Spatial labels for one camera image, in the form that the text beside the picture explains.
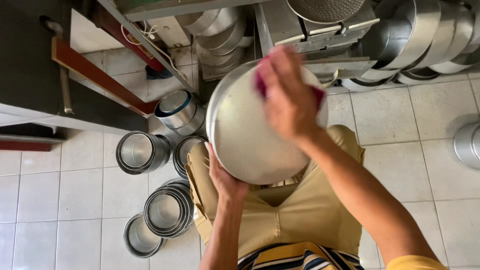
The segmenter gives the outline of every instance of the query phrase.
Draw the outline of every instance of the yellow shirt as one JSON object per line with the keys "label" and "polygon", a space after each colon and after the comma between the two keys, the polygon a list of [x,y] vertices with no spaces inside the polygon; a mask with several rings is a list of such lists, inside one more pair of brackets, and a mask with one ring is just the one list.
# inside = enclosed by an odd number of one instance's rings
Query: yellow shirt
{"label": "yellow shirt", "polygon": [[[358,256],[310,242],[270,245],[238,261],[239,270],[363,270]],[[446,270],[440,262],[423,256],[392,260],[387,270]]]}

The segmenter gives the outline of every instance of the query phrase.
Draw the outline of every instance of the white tile floor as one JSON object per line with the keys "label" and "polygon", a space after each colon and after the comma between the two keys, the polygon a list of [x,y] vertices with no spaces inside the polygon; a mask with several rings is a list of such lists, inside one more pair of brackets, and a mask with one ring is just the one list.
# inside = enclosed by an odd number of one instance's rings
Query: white tile floor
{"label": "white tile floor", "polygon": [[[193,75],[197,60],[189,52],[172,54]],[[143,64],[125,49],[88,58],[112,76],[132,74],[121,83],[147,100],[181,87],[173,79],[145,87]],[[480,119],[480,75],[469,76],[366,93],[328,89],[329,124],[358,131],[367,149],[365,167],[404,204],[440,261],[454,270],[480,270],[480,171],[463,165],[452,146],[458,127]],[[153,117],[149,126],[154,134],[172,135]],[[172,163],[129,176],[113,155],[121,136],[72,130],[69,138],[49,153],[0,151],[0,270],[196,269],[204,246],[194,227],[150,259],[133,257],[123,244],[129,217],[141,212],[150,192],[177,177]],[[360,259],[365,269],[385,268],[365,231]]]}

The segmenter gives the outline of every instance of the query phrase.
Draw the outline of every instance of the stainless steel shelf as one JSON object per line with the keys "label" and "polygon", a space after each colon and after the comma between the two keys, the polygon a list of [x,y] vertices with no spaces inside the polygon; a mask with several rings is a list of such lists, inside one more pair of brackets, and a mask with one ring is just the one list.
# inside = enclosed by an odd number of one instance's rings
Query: stainless steel shelf
{"label": "stainless steel shelf", "polygon": [[117,0],[117,8],[130,21],[155,19],[271,0]]}

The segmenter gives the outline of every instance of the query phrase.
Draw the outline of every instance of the label tag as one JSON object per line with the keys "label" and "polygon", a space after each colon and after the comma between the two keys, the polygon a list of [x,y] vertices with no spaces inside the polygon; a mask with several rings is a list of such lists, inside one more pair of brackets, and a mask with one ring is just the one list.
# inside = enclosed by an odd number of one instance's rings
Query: label tag
{"label": "label tag", "polygon": [[198,209],[197,207],[195,206],[194,209],[193,209],[193,220],[197,220],[198,218]]}

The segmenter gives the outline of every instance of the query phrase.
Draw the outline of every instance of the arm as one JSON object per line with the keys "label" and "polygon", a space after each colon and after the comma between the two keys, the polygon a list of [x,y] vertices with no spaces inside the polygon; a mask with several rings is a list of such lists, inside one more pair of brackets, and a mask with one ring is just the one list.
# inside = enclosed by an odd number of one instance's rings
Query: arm
{"label": "arm", "polygon": [[212,234],[199,269],[232,270],[237,268],[240,221],[248,185],[223,169],[211,144],[205,145],[210,157],[210,177],[218,191],[218,206]]}
{"label": "arm", "polygon": [[269,122],[322,168],[340,201],[377,242],[385,265],[405,255],[438,260],[402,204],[316,125],[314,96],[301,80],[299,57],[276,47],[259,71],[267,85]]}

